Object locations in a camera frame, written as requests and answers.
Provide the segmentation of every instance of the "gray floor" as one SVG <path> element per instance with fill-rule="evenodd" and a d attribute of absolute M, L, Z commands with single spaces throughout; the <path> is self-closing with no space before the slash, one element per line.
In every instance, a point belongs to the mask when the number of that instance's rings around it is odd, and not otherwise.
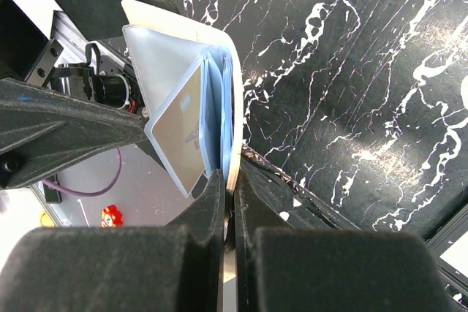
<path fill-rule="evenodd" d="M 193 197 L 185 198 L 168 173 L 136 145 L 121 148 L 122 171 L 115 186 L 99 197 L 62 194 L 52 205 L 65 226 L 99 226 L 102 209 L 115 205 L 125 226 L 163 226 L 185 210 Z M 116 151 L 107 151 L 60 172 L 60 184 L 77 191 L 99 191 L 113 179 Z"/>
<path fill-rule="evenodd" d="M 231 279 L 224 283 L 223 286 L 223 303 L 222 310 L 224 312 L 236 312 L 237 311 L 237 295 L 235 279 Z"/>

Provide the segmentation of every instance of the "red toy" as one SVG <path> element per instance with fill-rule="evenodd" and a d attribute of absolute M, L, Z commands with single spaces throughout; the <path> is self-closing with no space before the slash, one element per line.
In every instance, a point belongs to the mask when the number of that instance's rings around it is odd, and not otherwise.
<path fill-rule="evenodd" d="M 122 212 L 115 205 L 107 206 L 102 210 L 101 227 L 122 227 Z"/>

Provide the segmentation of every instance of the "white floor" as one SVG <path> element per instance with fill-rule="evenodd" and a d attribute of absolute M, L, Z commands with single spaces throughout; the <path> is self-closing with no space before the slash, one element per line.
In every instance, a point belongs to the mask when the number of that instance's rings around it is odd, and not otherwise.
<path fill-rule="evenodd" d="M 0 191 L 0 269 L 27 232 L 39 226 L 41 204 L 29 189 Z"/>

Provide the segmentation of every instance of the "black marble-patterned surface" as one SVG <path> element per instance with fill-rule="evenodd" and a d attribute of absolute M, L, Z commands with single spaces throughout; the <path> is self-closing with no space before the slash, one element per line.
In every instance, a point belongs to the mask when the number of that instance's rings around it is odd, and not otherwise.
<path fill-rule="evenodd" d="M 311 198 L 423 237 L 467 201 L 468 0 L 172 1 L 233 38 L 245 142 Z"/>

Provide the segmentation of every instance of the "cable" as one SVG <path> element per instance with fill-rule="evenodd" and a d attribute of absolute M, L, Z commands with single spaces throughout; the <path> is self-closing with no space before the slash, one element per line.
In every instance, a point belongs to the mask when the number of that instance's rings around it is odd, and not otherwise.
<path fill-rule="evenodd" d="M 107 193 L 116 184 L 118 177 L 120 176 L 120 171 L 122 170 L 122 155 L 120 154 L 119 149 L 116 149 L 116 150 L 117 150 L 117 157 L 118 157 L 118 170 L 114 179 L 112 179 L 112 182 L 110 182 L 110 184 L 106 186 L 103 190 L 95 191 L 94 193 L 85 193 L 82 191 L 76 191 L 76 190 L 64 188 L 63 186 L 60 186 L 59 184 L 55 184 L 54 182 L 51 182 L 48 179 L 44 179 L 42 180 L 42 182 L 49 188 L 52 188 L 54 190 L 60 191 L 68 195 L 75 195 L 76 197 L 97 197 L 99 195 L 103 195 L 104 193 Z"/>
<path fill-rule="evenodd" d="M 130 102 L 130 105 L 129 105 L 129 108 L 127 109 L 127 111 L 129 113 L 133 113 L 135 111 L 136 106 L 137 106 L 137 102 L 135 100 L 132 100 Z"/>

